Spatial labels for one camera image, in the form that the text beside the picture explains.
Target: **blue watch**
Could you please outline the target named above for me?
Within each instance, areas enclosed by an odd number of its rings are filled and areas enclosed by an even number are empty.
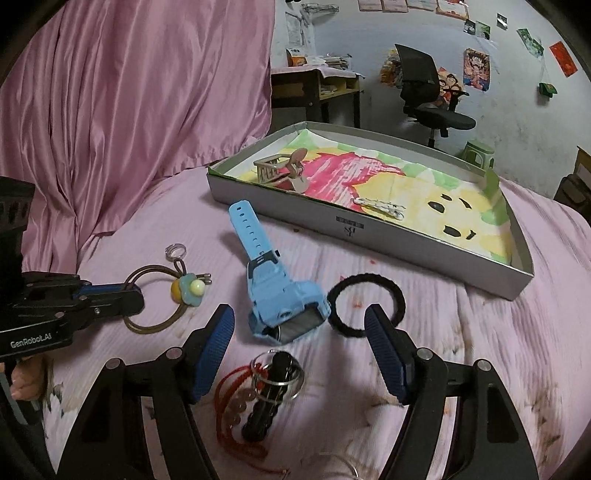
[[[248,325],[257,338],[284,345],[322,325],[330,315],[326,295],[312,281],[293,281],[246,200],[229,208],[248,255],[246,285],[252,302]]]

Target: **poster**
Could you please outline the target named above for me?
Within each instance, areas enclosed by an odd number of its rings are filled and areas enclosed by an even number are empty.
[[[550,47],[550,51],[554,54],[556,60],[558,61],[558,65],[566,75],[566,77],[570,77],[573,73],[575,73],[578,68],[574,64],[573,58],[570,56],[569,51],[564,46],[564,43],[559,41]]]
[[[469,35],[476,35],[476,24],[470,19],[466,20],[466,23],[464,23],[464,32]]]
[[[502,28],[503,30],[507,30],[507,17],[504,17],[501,14],[496,15],[496,26]]]
[[[418,8],[433,12],[437,8],[437,0],[407,0],[409,8]]]
[[[408,12],[408,5],[406,0],[382,0],[385,12]]]
[[[379,72],[379,81],[389,87],[402,88],[402,64],[396,48],[390,49]]]
[[[439,92],[439,98],[433,102],[433,105],[447,109],[449,102],[452,100],[452,94],[446,92],[446,90],[463,90],[464,88],[462,87],[460,80],[453,73],[448,72],[443,67],[439,68],[437,75],[439,76],[439,86],[441,87],[441,91]]]
[[[357,0],[359,3],[359,10],[365,11],[382,11],[382,0]]]
[[[517,33],[521,37],[527,51],[529,51],[535,58],[540,59],[544,56],[544,47],[540,42],[531,37],[527,28],[520,28],[517,30]]]
[[[468,7],[464,2],[450,2],[449,0],[437,0],[436,14],[447,17],[468,19]]]
[[[476,36],[490,40],[491,39],[490,26],[488,26],[482,22],[476,22]]]
[[[486,92],[491,85],[491,58],[467,48],[464,53],[464,85]]]

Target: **green stool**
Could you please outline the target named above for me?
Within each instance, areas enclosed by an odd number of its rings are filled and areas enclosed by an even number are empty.
[[[495,163],[493,156],[495,149],[488,145],[479,142],[478,140],[470,140],[466,143],[466,147],[460,157],[463,161],[467,161],[472,165],[476,165],[483,170],[492,168]]]

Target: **office chair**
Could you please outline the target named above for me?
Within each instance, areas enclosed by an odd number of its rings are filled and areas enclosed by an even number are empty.
[[[404,45],[396,45],[402,64],[402,92],[400,98],[404,100],[402,110],[408,116],[415,118],[418,123],[429,127],[428,146],[435,148],[435,130],[441,132],[443,138],[449,137],[448,128],[456,130],[471,130],[476,126],[476,120],[456,112],[457,103],[462,95],[469,95],[462,90],[443,89],[452,95],[448,110],[442,110],[424,103],[434,102],[439,98],[441,87],[435,62],[430,55]]]

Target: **yellow bead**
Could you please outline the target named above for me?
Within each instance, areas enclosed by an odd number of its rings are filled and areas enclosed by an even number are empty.
[[[193,280],[189,285],[189,290],[196,297],[203,297],[203,294],[205,293],[205,283],[200,279]]]
[[[181,285],[178,279],[173,281],[172,285],[170,286],[170,295],[176,303],[183,302],[183,296],[181,295]]]

